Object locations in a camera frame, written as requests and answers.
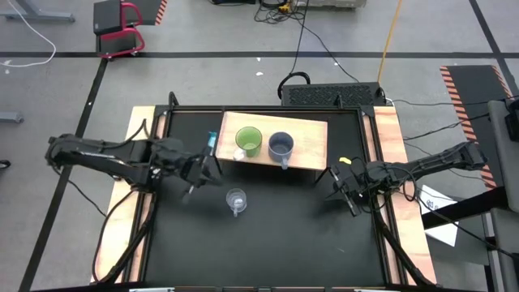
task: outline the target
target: gray mug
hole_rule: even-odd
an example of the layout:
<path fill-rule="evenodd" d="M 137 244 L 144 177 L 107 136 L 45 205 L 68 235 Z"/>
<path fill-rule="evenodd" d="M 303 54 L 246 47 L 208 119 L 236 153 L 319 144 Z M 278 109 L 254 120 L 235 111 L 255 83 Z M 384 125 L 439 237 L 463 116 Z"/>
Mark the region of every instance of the gray mug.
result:
<path fill-rule="evenodd" d="M 268 155 L 276 162 L 281 163 L 281 168 L 289 168 L 289 159 L 294 149 L 294 139 L 285 132 L 277 132 L 268 140 Z"/>

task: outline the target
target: red stool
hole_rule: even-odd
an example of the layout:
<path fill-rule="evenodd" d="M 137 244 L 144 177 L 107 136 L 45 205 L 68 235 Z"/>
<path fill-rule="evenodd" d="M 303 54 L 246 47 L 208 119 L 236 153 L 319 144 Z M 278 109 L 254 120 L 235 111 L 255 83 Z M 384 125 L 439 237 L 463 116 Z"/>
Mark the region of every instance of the red stool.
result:
<path fill-rule="evenodd" d="M 137 14 L 136 23 L 127 23 L 124 8 Z M 94 3 L 94 33 L 99 57 L 111 59 L 124 54 L 136 55 L 144 49 L 144 39 L 135 27 L 143 23 L 139 8 L 129 2 L 107 0 Z"/>

